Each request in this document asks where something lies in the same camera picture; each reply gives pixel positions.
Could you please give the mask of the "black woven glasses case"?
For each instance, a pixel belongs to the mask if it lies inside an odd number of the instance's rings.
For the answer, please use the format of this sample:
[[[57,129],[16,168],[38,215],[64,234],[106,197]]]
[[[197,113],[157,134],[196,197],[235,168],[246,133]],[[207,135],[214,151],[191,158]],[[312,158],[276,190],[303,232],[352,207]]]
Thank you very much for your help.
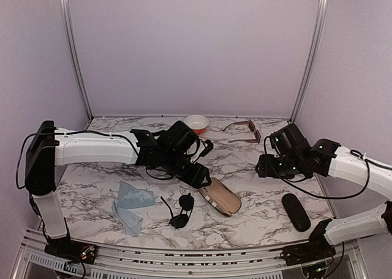
[[[302,233],[310,229],[311,221],[296,195],[293,193],[285,194],[282,197],[282,205],[297,231]]]

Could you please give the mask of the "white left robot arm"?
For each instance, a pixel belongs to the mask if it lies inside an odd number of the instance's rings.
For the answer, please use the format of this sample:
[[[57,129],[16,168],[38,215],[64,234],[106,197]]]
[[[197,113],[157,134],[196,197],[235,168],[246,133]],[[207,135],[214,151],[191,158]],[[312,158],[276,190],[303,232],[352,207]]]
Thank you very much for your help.
[[[56,194],[55,168],[74,163],[123,163],[163,169],[169,176],[199,189],[211,184],[209,170],[198,162],[213,148],[184,122],[159,132],[132,129],[104,133],[56,128],[44,121],[26,152],[24,186],[32,208],[43,220],[47,248],[71,258],[83,245],[71,239]]]

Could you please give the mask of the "black aviator sunglasses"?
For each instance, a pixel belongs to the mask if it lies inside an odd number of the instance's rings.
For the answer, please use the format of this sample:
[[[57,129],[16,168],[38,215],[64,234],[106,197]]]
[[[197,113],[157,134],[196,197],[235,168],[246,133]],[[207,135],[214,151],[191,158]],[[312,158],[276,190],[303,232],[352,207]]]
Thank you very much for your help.
[[[169,225],[171,225],[175,229],[184,228],[189,222],[190,216],[192,215],[195,202],[194,197],[190,193],[186,195],[181,195],[178,200],[179,205],[181,206],[181,210],[178,215],[174,215],[172,208],[162,196],[160,197],[160,199],[169,209],[171,216]]]

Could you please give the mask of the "brown striped glasses case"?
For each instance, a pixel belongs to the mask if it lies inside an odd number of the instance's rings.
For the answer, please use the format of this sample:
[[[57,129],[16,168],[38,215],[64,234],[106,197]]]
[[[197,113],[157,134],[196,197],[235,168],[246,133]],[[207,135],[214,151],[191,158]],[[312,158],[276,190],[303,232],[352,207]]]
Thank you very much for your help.
[[[209,186],[199,188],[198,192],[226,217],[231,217],[241,208],[241,199],[215,177],[211,178]]]

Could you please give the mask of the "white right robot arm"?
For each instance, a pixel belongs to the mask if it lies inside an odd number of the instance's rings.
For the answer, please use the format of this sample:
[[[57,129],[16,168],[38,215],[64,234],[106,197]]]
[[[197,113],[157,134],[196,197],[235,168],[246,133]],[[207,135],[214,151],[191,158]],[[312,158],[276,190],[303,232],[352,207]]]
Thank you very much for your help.
[[[310,145],[293,123],[264,137],[263,148],[268,146],[274,153],[264,152],[256,165],[256,172],[261,178],[279,179],[295,190],[322,199],[322,196],[299,187],[299,183],[314,175],[320,175],[360,186],[358,192],[345,196],[330,196],[330,201],[356,198],[367,189],[385,198],[383,203],[373,209],[345,218],[319,222],[309,236],[309,242],[304,244],[303,253],[307,258],[317,259],[326,251],[327,246],[391,233],[390,165],[326,138]]]

